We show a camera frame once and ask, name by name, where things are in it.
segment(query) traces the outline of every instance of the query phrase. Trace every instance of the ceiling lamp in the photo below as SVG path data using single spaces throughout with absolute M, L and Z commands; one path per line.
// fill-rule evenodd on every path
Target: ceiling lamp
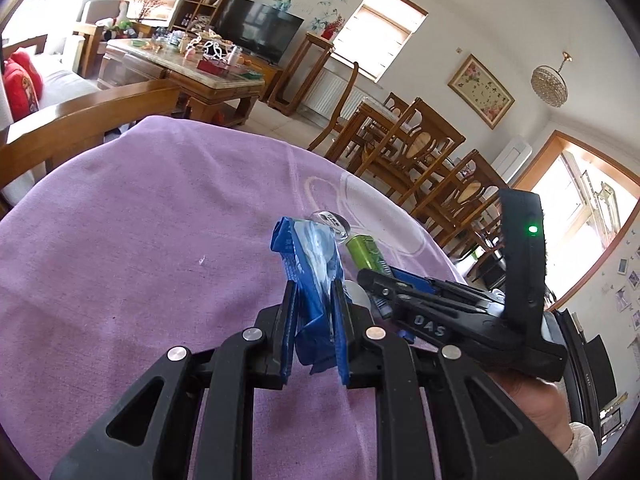
M 531 87 L 538 94 L 538 97 L 546 104 L 556 108 L 561 107 L 567 99 L 566 83 L 562 79 L 560 71 L 567 61 L 573 61 L 568 53 L 563 52 L 562 55 L 564 61 L 558 70 L 542 65 L 535 69 L 531 76 Z

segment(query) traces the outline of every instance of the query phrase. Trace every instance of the blue plastic bag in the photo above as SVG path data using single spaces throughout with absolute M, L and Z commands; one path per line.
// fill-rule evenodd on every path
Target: blue plastic bag
M 298 284 L 300 306 L 295 338 L 298 359 L 303 365 L 312 366 L 312 374 L 324 372 L 337 364 L 336 307 L 331 297 L 331 284 L 336 279 L 344 283 L 334 231 L 310 220 L 283 217 L 273 231 L 271 250 L 280 253 L 287 279 Z M 340 353 L 342 339 L 338 335 Z M 345 363 L 345 359 L 340 359 L 343 381 L 347 373 Z

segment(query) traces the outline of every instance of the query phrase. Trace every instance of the television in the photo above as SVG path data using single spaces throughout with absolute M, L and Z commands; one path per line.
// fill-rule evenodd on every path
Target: television
M 277 64 L 303 21 L 251 0 L 228 0 L 214 29 L 250 54 Z

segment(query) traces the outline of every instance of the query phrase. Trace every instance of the red cushion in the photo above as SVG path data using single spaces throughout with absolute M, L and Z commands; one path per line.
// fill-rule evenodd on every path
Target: red cushion
M 14 121 L 38 111 L 38 98 L 31 77 L 15 61 L 9 59 L 4 62 L 2 82 Z
M 13 59 L 18 65 L 27 71 L 27 74 L 29 74 L 29 77 L 31 78 L 31 82 L 33 83 L 33 87 L 36 89 L 36 96 L 40 99 L 42 97 L 42 89 L 44 88 L 44 80 L 36 70 L 36 67 L 34 67 L 29 53 L 20 47 L 11 54 L 9 59 Z

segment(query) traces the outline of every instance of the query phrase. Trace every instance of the purple tablecloth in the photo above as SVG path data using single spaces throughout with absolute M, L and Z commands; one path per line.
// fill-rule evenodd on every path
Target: purple tablecloth
M 39 183 L 0 222 L 0 424 L 34 471 L 48 478 L 168 348 L 217 346 L 279 303 L 273 227 L 318 209 L 375 236 L 392 265 L 459 279 L 379 192 L 266 137 L 148 118 Z M 296 364 L 283 392 L 256 394 L 256 476 L 375 478 L 374 419 L 372 391 Z

